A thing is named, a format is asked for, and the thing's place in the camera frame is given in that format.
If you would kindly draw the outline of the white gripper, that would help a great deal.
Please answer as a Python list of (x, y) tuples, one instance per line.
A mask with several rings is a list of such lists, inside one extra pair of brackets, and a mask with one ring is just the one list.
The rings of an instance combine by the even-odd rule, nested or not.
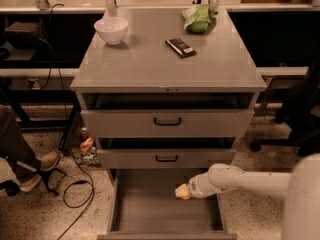
[(175, 189), (175, 196), (182, 200), (188, 200), (191, 196), (195, 198), (206, 198), (217, 193), (217, 188), (211, 184), (207, 174), (199, 174), (192, 177), (188, 185), (182, 184), (177, 187)]

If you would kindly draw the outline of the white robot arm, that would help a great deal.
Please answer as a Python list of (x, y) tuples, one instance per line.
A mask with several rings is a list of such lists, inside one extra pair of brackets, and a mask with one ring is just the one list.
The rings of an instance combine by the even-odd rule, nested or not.
[(301, 159), (290, 173), (244, 171), (216, 163), (175, 189), (183, 200), (243, 189), (285, 202), (281, 240), (320, 239), (320, 154)]

